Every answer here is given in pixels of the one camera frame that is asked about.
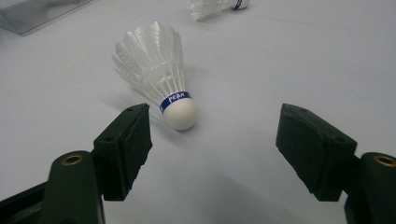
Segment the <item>white shuttlecock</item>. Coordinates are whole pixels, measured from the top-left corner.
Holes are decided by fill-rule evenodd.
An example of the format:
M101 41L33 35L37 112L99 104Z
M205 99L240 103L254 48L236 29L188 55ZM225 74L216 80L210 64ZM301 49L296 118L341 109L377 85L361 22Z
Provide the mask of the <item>white shuttlecock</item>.
M249 0L191 0L191 15L195 20L200 20L226 8L245 8L248 6L248 1Z
M169 126L186 130L195 123L197 106L185 90L180 35L171 26L154 22L127 32L112 58L120 76L160 106Z

